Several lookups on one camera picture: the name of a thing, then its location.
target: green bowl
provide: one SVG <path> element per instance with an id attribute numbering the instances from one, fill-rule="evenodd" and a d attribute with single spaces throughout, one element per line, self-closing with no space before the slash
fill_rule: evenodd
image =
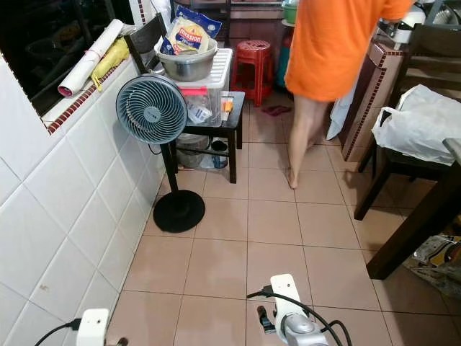
<path id="1" fill-rule="evenodd" d="M 283 17 L 289 24 L 294 24 L 296 20 L 296 6 L 286 5 L 282 3 Z"/>

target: window ledge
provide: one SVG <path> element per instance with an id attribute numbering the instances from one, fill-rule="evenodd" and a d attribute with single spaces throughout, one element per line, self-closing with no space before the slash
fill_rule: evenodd
<path id="1" fill-rule="evenodd" d="M 119 66 L 111 68 L 102 78 L 102 92 L 98 92 L 93 81 L 85 83 L 84 88 L 73 97 L 66 97 L 42 116 L 42 121 L 50 134 L 54 133 L 64 123 L 74 124 L 99 98 L 101 93 L 132 63 L 131 56 L 122 61 Z"/>

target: bare leg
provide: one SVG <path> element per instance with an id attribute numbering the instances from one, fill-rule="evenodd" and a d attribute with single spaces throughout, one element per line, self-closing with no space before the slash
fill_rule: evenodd
<path id="1" fill-rule="evenodd" d="M 315 143 L 315 136 L 321 129 L 327 104 L 295 95 L 295 119 L 288 143 L 291 167 L 288 183 L 292 189 L 297 187 L 305 151 Z"/>

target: fan grille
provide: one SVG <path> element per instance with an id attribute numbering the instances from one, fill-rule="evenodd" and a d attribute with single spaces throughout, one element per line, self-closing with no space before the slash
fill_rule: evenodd
<path id="1" fill-rule="evenodd" d="M 139 76 L 119 91 L 117 116 L 140 141 L 165 144 L 186 127 L 187 106 L 173 82 L 162 76 Z"/>

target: white tiled wall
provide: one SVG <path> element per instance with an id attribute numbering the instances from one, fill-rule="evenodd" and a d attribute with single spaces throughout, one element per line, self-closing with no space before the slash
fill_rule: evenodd
<path id="1" fill-rule="evenodd" d="M 33 345 L 117 300 L 164 167 L 115 114 L 133 63 L 115 73 L 50 136 L 0 58 L 0 345 Z M 46 345 L 75 345 L 74 333 Z"/>

